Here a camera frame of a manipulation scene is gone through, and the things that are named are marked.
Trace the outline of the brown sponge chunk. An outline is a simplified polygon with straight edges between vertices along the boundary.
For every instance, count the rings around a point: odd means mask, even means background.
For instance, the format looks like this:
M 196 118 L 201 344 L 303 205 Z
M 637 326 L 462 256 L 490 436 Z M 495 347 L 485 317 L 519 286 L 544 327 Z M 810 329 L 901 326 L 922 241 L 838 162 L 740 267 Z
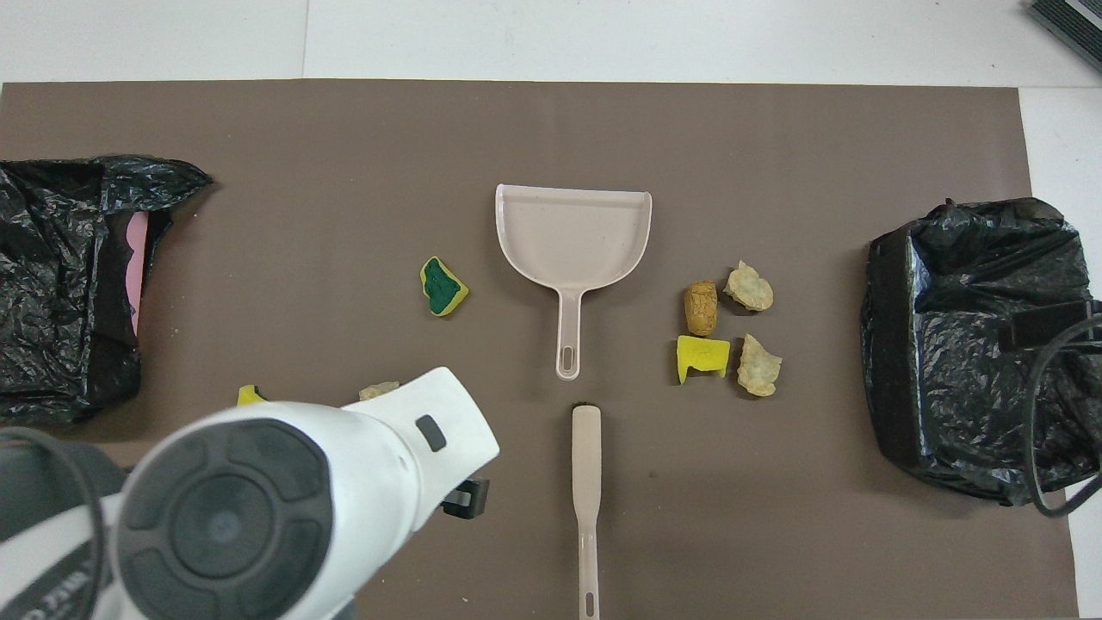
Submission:
M 717 327 L 719 298 L 712 280 L 696 280 L 684 291 L 687 330 L 707 338 Z

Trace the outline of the dark ribbed panel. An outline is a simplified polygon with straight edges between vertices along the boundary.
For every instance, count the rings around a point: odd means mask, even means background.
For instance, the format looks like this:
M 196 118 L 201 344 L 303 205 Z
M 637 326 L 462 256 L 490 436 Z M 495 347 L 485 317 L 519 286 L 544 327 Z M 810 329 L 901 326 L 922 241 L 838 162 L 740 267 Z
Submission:
M 1030 17 L 1102 73 L 1102 0 L 1026 0 Z

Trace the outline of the notched yellow sponge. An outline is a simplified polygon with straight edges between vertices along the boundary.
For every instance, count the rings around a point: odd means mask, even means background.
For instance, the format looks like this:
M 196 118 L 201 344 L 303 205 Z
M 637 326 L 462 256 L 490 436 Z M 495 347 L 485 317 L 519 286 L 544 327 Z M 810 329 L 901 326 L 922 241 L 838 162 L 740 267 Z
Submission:
M 696 335 L 678 335 L 676 341 L 676 369 L 678 384 L 684 385 L 689 369 L 714 372 L 727 377 L 732 345 L 727 340 L 712 340 Z

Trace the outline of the black bag lined bin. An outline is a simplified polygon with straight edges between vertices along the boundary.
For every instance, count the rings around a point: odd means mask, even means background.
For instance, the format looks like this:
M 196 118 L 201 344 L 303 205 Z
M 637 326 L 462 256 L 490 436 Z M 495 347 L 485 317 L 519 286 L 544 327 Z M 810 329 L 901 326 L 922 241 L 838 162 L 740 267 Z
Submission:
M 1078 300 L 1094 300 L 1080 235 L 1034 197 L 947 202 L 874 239 L 858 338 L 880 454 L 1002 505 L 1102 474 L 1102 317 L 1000 348 L 1011 314 Z

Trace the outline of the black trash bag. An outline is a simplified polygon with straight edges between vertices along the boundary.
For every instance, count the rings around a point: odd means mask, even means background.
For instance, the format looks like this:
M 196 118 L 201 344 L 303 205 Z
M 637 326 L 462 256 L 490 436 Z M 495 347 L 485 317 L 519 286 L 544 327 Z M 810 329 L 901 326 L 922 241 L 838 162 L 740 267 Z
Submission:
M 175 157 L 0 160 L 0 426 L 67 426 L 134 398 L 127 227 L 151 244 L 212 177 Z

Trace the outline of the yellow and green sponge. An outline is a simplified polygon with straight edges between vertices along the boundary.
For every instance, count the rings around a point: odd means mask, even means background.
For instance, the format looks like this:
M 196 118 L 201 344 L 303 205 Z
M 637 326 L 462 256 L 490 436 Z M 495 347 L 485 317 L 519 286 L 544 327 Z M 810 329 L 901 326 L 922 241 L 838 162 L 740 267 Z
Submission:
M 453 274 L 437 255 L 430 257 L 418 272 L 430 314 L 445 317 L 469 295 L 469 287 Z

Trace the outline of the beige plastic dustpan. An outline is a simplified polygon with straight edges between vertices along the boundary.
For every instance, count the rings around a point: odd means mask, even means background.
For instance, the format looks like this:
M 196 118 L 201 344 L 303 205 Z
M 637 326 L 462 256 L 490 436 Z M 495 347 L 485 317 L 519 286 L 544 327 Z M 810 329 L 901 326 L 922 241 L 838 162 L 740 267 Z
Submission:
M 555 374 L 581 373 L 584 295 L 620 282 L 648 246 L 653 197 L 646 191 L 497 185 L 493 215 L 503 255 L 558 297 Z

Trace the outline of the brown table mat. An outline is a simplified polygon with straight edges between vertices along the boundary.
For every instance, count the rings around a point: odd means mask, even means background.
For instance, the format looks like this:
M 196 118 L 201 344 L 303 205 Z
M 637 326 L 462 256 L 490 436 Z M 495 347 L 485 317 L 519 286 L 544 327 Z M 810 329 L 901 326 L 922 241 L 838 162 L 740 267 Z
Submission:
M 571 409 L 603 415 L 604 620 L 1074 617 L 1069 526 L 934 489 L 869 426 L 869 241 L 947 199 L 1031 195 L 1018 96 L 992 88 L 474 81 L 7 84 L 0 157 L 180 157 L 140 311 L 140 393 L 62 438 L 137 463 L 264 398 L 339 406 L 449 366 L 500 455 L 485 513 L 436 514 L 361 590 L 378 620 L 576 620 Z M 641 262 L 584 294 L 581 373 L 558 297 L 507 262 L 497 185 L 646 191 Z M 469 295 L 430 314 L 437 255 Z M 745 262 L 774 290 L 723 293 Z M 678 384 L 684 291 L 712 280 L 727 377 Z M 750 333 L 784 358 L 737 381 Z

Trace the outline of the pink bin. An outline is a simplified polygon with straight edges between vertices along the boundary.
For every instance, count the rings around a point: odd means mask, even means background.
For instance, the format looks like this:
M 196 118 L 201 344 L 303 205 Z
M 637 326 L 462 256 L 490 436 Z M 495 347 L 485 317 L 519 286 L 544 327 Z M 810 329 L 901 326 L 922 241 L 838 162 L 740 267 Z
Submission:
M 149 214 L 139 211 L 131 216 L 126 228 L 126 242 L 131 251 L 125 271 L 125 289 L 133 335 L 138 335 L 143 278 L 145 278 L 145 247 L 148 247 Z

